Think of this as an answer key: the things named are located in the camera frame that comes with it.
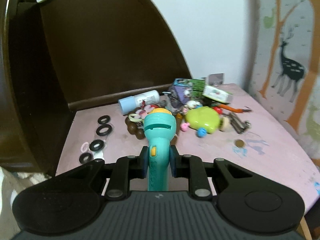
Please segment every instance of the black rubber ring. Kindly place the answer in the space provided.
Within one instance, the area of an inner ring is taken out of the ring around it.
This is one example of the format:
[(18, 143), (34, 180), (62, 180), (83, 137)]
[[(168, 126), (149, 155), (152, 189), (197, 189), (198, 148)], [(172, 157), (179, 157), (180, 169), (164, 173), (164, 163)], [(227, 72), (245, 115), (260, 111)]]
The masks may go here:
[[(100, 132), (103, 128), (108, 128), (108, 130), (106, 130), (105, 132)], [(99, 136), (106, 136), (109, 133), (111, 133), (111, 131), (112, 131), (112, 126), (110, 124), (103, 124), (97, 128), (96, 134)]]
[(92, 143), (89, 145), (89, 149), (92, 150), (93, 152), (97, 152), (101, 150), (104, 146), (104, 142), (100, 139), (94, 140)]
[(91, 153), (82, 153), (79, 157), (79, 162), (81, 164), (86, 164), (93, 160), (93, 155)]
[(108, 122), (110, 122), (109, 115), (103, 115), (103, 116), (99, 117), (99, 119), (98, 119), (98, 124), (106, 124)]

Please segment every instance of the light blue cap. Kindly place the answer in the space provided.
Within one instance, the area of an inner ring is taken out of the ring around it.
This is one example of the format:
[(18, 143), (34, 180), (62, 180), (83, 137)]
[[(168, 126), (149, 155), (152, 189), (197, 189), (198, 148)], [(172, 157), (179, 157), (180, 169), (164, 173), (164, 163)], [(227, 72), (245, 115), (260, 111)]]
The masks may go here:
[(136, 101), (134, 100), (133, 96), (122, 98), (118, 100), (118, 103), (121, 108), (122, 114), (127, 114), (136, 108)]

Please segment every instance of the yellow cap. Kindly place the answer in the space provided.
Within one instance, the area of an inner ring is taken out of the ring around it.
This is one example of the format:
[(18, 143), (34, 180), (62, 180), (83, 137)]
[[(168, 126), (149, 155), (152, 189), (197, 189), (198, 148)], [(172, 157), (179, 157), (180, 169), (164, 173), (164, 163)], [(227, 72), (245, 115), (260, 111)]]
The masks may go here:
[(153, 109), (149, 114), (153, 113), (166, 113), (166, 114), (171, 114), (171, 112), (165, 108), (155, 108)]

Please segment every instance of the blue ball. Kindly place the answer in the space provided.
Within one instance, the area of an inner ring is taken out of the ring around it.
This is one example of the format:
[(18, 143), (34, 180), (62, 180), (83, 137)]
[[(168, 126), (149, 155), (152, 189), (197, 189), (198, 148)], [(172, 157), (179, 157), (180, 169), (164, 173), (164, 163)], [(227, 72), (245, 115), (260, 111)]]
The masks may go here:
[(207, 135), (207, 130), (204, 129), (203, 127), (199, 128), (199, 129), (197, 130), (197, 136), (198, 136), (198, 137), (204, 137), (204, 136), (206, 136), (206, 135)]

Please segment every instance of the toy pile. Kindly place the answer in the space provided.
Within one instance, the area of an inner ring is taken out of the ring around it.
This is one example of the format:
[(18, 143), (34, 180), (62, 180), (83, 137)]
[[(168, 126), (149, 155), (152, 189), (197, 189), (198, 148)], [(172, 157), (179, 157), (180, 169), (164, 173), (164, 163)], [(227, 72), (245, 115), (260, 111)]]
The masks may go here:
[[(175, 79), (169, 90), (163, 92), (162, 101), (156, 90), (119, 100), (123, 114), (128, 115), (125, 119), (128, 132), (137, 139), (143, 139), (144, 118), (158, 107), (166, 108), (176, 116), (177, 131), (172, 144), (175, 144), (179, 131), (186, 131), (189, 127), (196, 130), (198, 137), (204, 137), (217, 129), (226, 131), (231, 126), (239, 134), (245, 132), (250, 123), (242, 122), (235, 113), (251, 112), (251, 110), (228, 106), (233, 95), (217, 88), (223, 84), (223, 77), (224, 74), (220, 73), (200, 79)], [(128, 108), (124, 103), (127, 104), (129, 100), (131, 105)]]

